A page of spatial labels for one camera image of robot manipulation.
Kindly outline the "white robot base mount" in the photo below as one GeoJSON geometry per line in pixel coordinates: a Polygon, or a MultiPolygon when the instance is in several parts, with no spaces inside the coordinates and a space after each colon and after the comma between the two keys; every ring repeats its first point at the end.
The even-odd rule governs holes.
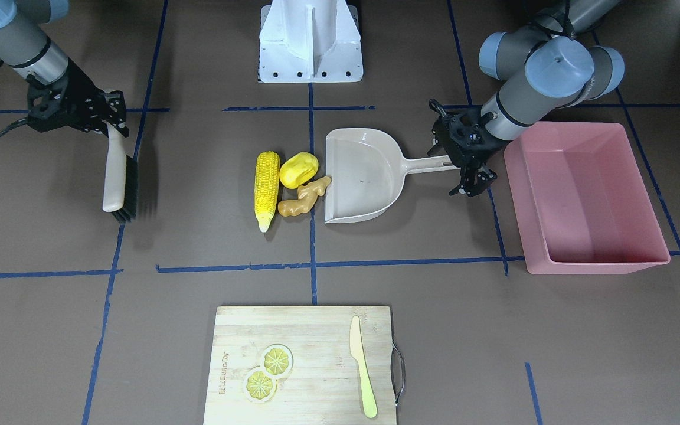
{"type": "Polygon", "coordinates": [[[257,78],[356,83],[364,76],[359,1],[273,1],[261,8],[257,78]]]}

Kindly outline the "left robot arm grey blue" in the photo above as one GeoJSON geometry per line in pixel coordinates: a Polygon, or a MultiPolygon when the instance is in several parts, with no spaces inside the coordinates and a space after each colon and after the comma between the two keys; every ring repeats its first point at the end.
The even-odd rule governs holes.
{"type": "Polygon", "coordinates": [[[599,99],[621,82],[625,62],[609,47],[577,39],[602,21],[616,1],[564,1],[542,9],[514,32],[496,32],[479,51],[483,73],[502,87],[480,109],[447,112],[435,99],[429,155],[444,152],[459,168],[450,195],[474,197],[496,180],[488,160],[551,111],[599,99]]]}

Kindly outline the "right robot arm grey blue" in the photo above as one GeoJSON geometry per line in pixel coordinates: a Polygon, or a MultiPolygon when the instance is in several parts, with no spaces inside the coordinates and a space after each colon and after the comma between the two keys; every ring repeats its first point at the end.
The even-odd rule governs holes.
{"type": "Polygon", "coordinates": [[[127,137],[123,93],[105,91],[41,29],[67,16],[67,1],[0,1],[0,60],[28,83],[27,125],[38,132],[70,127],[127,137]]]}

